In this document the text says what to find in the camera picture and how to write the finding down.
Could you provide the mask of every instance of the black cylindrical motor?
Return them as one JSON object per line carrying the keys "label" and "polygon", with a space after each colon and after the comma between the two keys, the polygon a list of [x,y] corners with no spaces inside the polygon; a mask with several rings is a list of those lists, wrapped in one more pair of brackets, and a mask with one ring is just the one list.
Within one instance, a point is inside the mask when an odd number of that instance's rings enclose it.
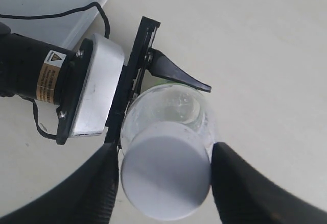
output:
{"label": "black cylindrical motor", "polygon": [[15,94],[60,104],[75,53],[22,35],[0,22],[0,96]]}

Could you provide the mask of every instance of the transparent jar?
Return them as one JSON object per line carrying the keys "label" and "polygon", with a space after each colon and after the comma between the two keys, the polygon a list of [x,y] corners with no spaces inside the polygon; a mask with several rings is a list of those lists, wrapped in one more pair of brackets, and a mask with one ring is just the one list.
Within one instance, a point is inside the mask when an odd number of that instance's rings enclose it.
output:
{"label": "transparent jar", "polygon": [[121,130],[123,190],[143,214],[178,220],[203,203],[217,141],[213,111],[197,90],[163,84],[141,94]]}

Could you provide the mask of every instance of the beige surface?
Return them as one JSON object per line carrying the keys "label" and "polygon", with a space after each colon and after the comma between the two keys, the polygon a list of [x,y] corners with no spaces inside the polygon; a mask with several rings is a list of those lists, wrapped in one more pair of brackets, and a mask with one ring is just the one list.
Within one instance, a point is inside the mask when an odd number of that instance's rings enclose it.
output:
{"label": "beige surface", "polygon": [[[326,5],[327,0],[110,0],[106,12],[111,39],[127,55],[141,16],[161,21],[155,47],[213,86],[207,98],[222,140],[268,178],[327,210]],[[88,34],[102,31],[97,18]],[[87,138],[55,146],[37,135],[31,104],[6,98],[0,108],[0,214],[55,186],[102,143]],[[41,122],[55,128],[52,107],[42,108]],[[178,223],[217,220],[209,198]],[[120,190],[112,223],[159,222],[138,213]]]}

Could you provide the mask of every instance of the black lever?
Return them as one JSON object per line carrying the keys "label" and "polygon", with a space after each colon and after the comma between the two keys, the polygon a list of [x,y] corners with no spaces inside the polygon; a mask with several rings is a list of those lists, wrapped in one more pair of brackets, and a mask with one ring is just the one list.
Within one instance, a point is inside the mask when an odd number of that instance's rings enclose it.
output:
{"label": "black lever", "polygon": [[179,82],[191,86],[197,90],[211,92],[210,85],[206,85],[184,72],[161,51],[150,48],[149,54],[151,57],[148,70],[151,75],[158,78]]}

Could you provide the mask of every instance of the white cap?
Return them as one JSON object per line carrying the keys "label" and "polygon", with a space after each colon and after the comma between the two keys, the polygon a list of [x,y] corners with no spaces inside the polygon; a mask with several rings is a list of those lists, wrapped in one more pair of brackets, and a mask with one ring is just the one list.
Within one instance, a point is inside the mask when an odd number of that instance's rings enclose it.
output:
{"label": "white cap", "polygon": [[158,220],[177,220],[194,213],[205,200],[211,166],[194,131],[176,122],[157,122],[133,139],[121,178],[137,209]]}

